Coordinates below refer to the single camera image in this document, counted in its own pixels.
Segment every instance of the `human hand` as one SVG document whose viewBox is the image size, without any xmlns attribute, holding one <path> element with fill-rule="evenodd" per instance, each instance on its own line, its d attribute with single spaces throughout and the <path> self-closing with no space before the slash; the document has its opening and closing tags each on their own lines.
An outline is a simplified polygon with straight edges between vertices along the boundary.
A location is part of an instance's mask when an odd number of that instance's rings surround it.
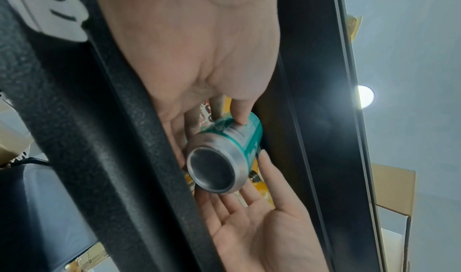
<svg viewBox="0 0 461 272">
<path fill-rule="evenodd" d="M 250 181 L 234 194 L 197 188 L 195 200 L 228 272 L 328 272 L 309 213 L 262 151 L 259 168 L 275 208 Z"/>
<path fill-rule="evenodd" d="M 223 96 L 246 124 L 279 50 L 277 0 L 98 0 L 122 53 L 141 78 L 180 166 L 186 137 Z"/>
</svg>

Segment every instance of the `can label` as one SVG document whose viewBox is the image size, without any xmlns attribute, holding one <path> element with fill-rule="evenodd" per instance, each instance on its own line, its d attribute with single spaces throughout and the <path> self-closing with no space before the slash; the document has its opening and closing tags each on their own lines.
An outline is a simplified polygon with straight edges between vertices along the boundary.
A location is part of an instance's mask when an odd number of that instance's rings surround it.
<svg viewBox="0 0 461 272">
<path fill-rule="evenodd" d="M 201 133 L 218 134 L 236 144 L 245 155 L 249 172 L 263 137 L 263 127 L 259 118 L 253 112 L 250 113 L 246 125 L 236 124 L 232 116 L 227 114 L 216 120 L 214 124 L 201 131 Z"/>
</svg>

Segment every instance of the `round light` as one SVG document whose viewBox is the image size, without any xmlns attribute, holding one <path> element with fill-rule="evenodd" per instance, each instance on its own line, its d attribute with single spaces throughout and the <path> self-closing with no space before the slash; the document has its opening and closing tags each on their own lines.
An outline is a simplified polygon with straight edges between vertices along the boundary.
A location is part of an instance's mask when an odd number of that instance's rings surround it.
<svg viewBox="0 0 461 272">
<path fill-rule="evenodd" d="M 359 96 L 362 109 L 369 107 L 375 100 L 375 92 L 367 86 L 359 85 Z"/>
</svg>

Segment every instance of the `green can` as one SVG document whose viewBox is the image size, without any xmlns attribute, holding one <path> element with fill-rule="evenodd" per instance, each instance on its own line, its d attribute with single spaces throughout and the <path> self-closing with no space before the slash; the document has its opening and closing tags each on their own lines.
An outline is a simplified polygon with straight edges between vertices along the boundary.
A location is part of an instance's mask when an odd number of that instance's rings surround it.
<svg viewBox="0 0 461 272">
<path fill-rule="evenodd" d="M 250 113 L 246 125 L 230 114 L 218 119 L 186 146 L 190 176 L 201 188 L 213 193 L 233 193 L 243 187 L 263 136 L 258 117 Z"/>
</svg>

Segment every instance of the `finger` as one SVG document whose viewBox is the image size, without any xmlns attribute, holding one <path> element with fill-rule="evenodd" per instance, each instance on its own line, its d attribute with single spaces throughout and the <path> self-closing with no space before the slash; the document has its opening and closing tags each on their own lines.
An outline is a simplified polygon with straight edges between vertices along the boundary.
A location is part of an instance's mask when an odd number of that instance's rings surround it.
<svg viewBox="0 0 461 272">
<path fill-rule="evenodd" d="M 246 180 L 245 185 L 242 189 L 240 189 L 240 194 L 248 206 L 257 200 L 262 199 L 261 194 L 258 192 L 253 183 L 251 183 L 250 179 Z"/>
<path fill-rule="evenodd" d="M 243 209 L 243 205 L 240 203 L 235 194 L 220 194 L 219 198 L 221 198 L 221 201 L 229 211 L 229 214 L 233 214 L 234 212 Z"/>
<path fill-rule="evenodd" d="M 200 132 L 200 111 L 200 105 L 197 105 L 184 113 L 184 129 L 187 139 Z"/>
<path fill-rule="evenodd" d="M 222 227 L 222 225 L 218 214 L 210 201 L 210 193 L 196 185 L 194 198 L 202 213 L 206 226 L 208 227 L 208 231 L 213 236 Z"/>
<path fill-rule="evenodd" d="M 208 100 L 210 102 L 211 119 L 213 121 L 216 121 L 221 117 L 222 109 L 224 107 L 224 98 L 224 95 L 219 95 Z"/>
<path fill-rule="evenodd" d="M 184 130 L 184 115 L 181 113 L 171 121 L 174 139 L 179 148 L 184 150 L 187 144 L 186 133 Z"/>
<path fill-rule="evenodd" d="M 217 194 L 210 193 L 210 201 L 215 209 L 216 214 L 218 215 L 219 220 L 221 223 L 223 223 L 229 217 L 229 211 Z"/>
<path fill-rule="evenodd" d="M 184 159 L 184 154 L 182 153 L 181 148 L 178 146 L 176 139 L 174 138 L 171 122 L 164 122 L 162 123 L 162 126 L 165 134 L 167 135 L 168 141 L 170 142 L 171 148 L 173 149 L 173 152 L 176 156 L 176 160 L 178 160 L 180 168 L 183 168 L 186 164 L 186 160 Z"/>
<path fill-rule="evenodd" d="M 253 108 L 253 105 L 255 105 L 255 102 L 256 99 L 233 99 L 230 103 L 230 114 L 232 114 L 232 117 L 237 123 L 245 125 L 248 122 L 248 117 L 250 116 L 251 109 Z"/>
<path fill-rule="evenodd" d="M 292 216 L 306 213 L 306 207 L 301 200 L 299 200 L 296 193 L 294 193 L 282 173 L 272 164 L 265 150 L 262 150 L 259 154 L 258 163 L 259 170 L 269 189 L 276 209 L 284 211 Z"/>
</svg>

